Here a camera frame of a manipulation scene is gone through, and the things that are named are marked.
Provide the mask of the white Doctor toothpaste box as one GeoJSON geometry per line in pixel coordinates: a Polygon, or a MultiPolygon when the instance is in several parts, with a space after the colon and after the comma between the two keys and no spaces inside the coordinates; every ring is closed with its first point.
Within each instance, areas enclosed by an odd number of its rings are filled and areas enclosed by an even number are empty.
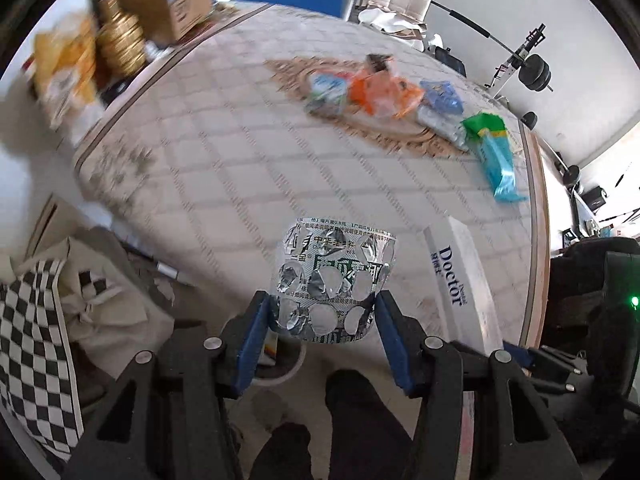
{"type": "Polygon", "coordinates": [[[503,348],[494,297],[469,228],[450,216],[424,230],[442,331],[490,356],[503,348]]]}

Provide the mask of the silver foil blister pack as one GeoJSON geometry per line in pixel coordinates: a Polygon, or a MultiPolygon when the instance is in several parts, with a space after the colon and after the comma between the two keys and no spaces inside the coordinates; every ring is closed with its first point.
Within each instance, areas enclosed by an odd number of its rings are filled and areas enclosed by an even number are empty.
{"type": "Polygon", "coordinates": [[[271,329],[315,344],[362,339],[395,259],[390,232],[332,218],[296,219],[277,250],[271,329]]]}

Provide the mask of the orange plastic bag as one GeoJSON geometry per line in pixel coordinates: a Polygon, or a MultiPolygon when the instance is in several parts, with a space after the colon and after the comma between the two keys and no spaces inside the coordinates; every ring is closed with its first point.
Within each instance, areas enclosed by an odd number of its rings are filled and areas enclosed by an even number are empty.
{"type": "Polygon", "coordinates": [[[394,58],[370,53],[362,69],[350,78],[349,101],[378,118],[401,119],[422,102],[424,90],[396,74],[394,58]]]}

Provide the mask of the Pure Milk carton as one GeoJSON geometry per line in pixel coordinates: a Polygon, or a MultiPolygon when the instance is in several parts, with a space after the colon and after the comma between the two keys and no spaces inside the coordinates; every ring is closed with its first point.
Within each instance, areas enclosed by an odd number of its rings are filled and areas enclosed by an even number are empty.
{"type": "Polygon", "coordinates": [[[308,77],[309,92],[306,111],[320,116],[336,117],[343,114],[348,96],[346,78],[332,73],[315,72],[308,77]]]}

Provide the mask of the white round trash bin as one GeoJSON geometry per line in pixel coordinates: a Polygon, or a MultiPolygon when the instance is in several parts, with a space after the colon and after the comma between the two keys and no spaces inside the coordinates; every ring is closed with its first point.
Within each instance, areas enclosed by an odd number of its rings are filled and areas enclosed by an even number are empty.
{"type": "Polygon", "coordinates": [[[268,330],[252,384],[271,388],[287,382],[304,364],[306,351],[303,341],[268,330]]]}

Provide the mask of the black trousers legs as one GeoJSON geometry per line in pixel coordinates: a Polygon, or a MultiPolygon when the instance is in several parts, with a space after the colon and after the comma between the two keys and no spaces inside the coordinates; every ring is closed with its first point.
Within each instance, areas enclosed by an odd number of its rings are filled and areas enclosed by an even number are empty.
{"type": "MultiPolygon", "coordinates": [[[[358,370],[334,370],[324,403],[332,422],[331,479],[400,479],[412,439],[358,370]]],[[[252,479],[310,479],[311,435],[302,420],[272,391],[252,399],[256,420],[270,433],[250,470],[252,479]]]]}

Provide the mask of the beige cloth bag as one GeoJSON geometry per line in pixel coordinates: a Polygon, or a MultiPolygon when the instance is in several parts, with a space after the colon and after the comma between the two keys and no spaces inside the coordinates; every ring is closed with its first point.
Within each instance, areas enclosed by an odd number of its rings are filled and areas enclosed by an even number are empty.
{"type": "Polygon", "coordinates": [[[63,263],[54,291],[68,340],[111,377],[122,374],[138,352],[160,350],[174,331],[174,318],[152,299],[111,232],[78,230],[28,258],[15,272],[46,259],[63,263]]]}

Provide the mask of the patterned tablecloth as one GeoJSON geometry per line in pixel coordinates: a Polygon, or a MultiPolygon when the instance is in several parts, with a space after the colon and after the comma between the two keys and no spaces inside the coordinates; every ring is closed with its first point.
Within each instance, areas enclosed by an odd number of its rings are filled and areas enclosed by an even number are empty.
{"type": "Polygon", "coordinates": [[[73,166],[86,197],[195,275],[224,313],[268,286],[297,218],[326,217],[397,237],[387,285],[437,332],[424,230],[454,217],[471,231],[502,336],[529,346],[544,222],[536,154],[510,112],[427,55],[337,18],[253,4],[152,63],[107,107],[73,166]],[[389,55],[412,81],[450,82],[472,113],[499,115],[522,200],[498,202],[474,156],[424,129],[369,132],[306,111],[313,68],[354,68],[370,53],[389,55]]]}

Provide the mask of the checkered black white cloth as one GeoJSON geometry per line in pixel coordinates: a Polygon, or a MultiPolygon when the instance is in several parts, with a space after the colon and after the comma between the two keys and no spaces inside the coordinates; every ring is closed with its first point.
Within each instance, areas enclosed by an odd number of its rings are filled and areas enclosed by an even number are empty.
{"type": "Polygon", "coordinates": [[[26,434],[70,459],[84,423],[58,279],[64,259],[39,260],[1,286],[1,403],[26,434]]]}

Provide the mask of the clear silver plastic wrapper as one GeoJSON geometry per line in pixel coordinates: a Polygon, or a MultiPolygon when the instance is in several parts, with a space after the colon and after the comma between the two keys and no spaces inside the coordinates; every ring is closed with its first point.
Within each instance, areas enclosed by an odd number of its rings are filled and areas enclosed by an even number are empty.
{"type": "Polygon", "coordinates": [[[440,138],[447,140],[462,152],[469,151],[466,143],[466,131],[452,115],[439,113],[427,104],[421,104],[416,109],[416,121],[434,131],[440,138]]]}

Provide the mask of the green and cyan snack bag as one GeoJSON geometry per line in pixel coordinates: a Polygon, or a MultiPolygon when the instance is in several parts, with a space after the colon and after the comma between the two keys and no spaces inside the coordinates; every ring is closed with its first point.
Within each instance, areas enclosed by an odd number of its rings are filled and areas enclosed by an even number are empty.
{"type": "Polygon", "coordinates": [[[466,145],[480,161],[496,201],[518,203],[526,200],[516,186],[513,155],[502,118],[478,113],[463,119],[461,125],[466,145]]]}

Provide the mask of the blue crumpled wrapper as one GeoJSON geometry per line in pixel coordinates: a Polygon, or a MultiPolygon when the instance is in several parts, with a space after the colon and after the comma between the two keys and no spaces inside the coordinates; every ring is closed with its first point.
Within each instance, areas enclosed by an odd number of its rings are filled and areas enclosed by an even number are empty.
{"type": "Polygon", "coordinates": [[[463,102],[449,81],[420,81],[423,102],[436,112],[460,116],[464,113],[463,102]]]}

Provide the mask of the black dumbbell weight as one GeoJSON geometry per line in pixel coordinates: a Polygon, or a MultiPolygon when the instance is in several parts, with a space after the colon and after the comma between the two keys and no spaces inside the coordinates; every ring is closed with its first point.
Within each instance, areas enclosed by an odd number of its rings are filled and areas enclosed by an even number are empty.
{"type": "Polygon", "coordinates": [[[538,54],[529,55],[518,71],[518,80],[528,90],[541,92],[551,80],[549,64],[538,54]]]}

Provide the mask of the yellow snack packages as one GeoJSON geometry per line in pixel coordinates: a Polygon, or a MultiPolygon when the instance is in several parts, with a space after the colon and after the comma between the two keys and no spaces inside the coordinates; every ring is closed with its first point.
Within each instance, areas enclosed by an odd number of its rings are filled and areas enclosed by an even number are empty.
{"type": "Polygon", "coordinates": [[[63,16],[34,38],[38,101],[49,126],[77,143],[101,119],[93,76],[96,71],[96,29],[85,12],[63,16]]]}

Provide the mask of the gold foil cans stack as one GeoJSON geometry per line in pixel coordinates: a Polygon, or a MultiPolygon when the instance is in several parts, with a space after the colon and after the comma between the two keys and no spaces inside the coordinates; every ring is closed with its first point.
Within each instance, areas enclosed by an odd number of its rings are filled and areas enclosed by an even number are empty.
{"type": "Polygon", "coordinates": [[[143,29],[134,14],[124,12],[117,0],[101,0],[103,24],[96,37],[101,54],[114,75],[128,77],[145,63],[143,29]]]}

